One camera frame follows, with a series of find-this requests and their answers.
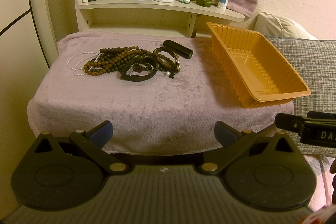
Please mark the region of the orange plastic tray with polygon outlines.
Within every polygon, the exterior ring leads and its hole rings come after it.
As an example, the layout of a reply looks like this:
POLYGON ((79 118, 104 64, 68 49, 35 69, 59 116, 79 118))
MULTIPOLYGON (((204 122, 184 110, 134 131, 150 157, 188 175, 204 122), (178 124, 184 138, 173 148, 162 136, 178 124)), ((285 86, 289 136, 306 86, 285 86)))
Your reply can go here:
POLYGON ((207 23, 212 47, 244 108, 273 106, 311 90, 284 55, 261 33, 207 23))

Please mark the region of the black rectangular case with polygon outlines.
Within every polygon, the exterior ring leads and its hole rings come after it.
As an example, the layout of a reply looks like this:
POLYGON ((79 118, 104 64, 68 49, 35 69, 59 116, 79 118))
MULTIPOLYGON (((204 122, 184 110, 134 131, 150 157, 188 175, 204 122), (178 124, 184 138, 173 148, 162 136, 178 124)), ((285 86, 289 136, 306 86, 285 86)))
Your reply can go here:
POLYGON ((163 46, 185 59, 190 59, 193 55, 193 50, 172 40, 165 40, 163 46))

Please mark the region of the grey woven pillow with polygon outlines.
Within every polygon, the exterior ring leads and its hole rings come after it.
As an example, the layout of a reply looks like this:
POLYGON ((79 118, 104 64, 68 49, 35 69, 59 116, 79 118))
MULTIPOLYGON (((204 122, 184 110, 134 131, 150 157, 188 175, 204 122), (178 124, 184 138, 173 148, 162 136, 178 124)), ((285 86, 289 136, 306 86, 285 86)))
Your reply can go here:
POLYGON ((311 94, 293 100, 294 115, 335 113, 335 41, 278 38, 268 40, 306 82, 311 94))

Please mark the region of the cream wooden shelf unit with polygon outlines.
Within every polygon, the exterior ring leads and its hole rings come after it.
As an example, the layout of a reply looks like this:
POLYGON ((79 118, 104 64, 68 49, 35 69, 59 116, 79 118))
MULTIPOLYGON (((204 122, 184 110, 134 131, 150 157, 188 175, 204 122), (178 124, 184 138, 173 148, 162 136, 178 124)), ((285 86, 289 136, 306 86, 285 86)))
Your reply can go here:
POLYGON ((154 0, 30 0, 35 27, 48 65, 58 56, 55 27, 66 34, 105 31, 118 34, 194 37, 202 16, 242 22, 243 14, 213 6, 154 0))

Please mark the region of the white pillow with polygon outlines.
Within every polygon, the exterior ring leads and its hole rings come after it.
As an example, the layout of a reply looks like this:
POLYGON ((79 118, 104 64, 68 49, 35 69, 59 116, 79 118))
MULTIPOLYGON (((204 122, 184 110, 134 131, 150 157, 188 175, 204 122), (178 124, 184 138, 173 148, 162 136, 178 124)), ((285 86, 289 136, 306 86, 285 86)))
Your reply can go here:
POLYGON ((267 12, 258 14, 254 30, 265 36, 281 38, 317 40, 299 23, 285 16, 277 16, 267 12))

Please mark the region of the black strap wristwatch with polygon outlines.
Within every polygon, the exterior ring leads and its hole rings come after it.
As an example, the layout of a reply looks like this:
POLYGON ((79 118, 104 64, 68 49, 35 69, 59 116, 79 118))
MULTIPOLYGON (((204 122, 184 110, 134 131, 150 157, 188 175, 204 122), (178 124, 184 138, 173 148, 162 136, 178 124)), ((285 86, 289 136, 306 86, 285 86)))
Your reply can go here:
POLYGON ((179 56, 173 51, 165 47, 159 47, 153 51, 153 57, 159 63, 160 71, 170 72, 170 75, 167 76, 170 79, 173 79, 181 71, 179 56))

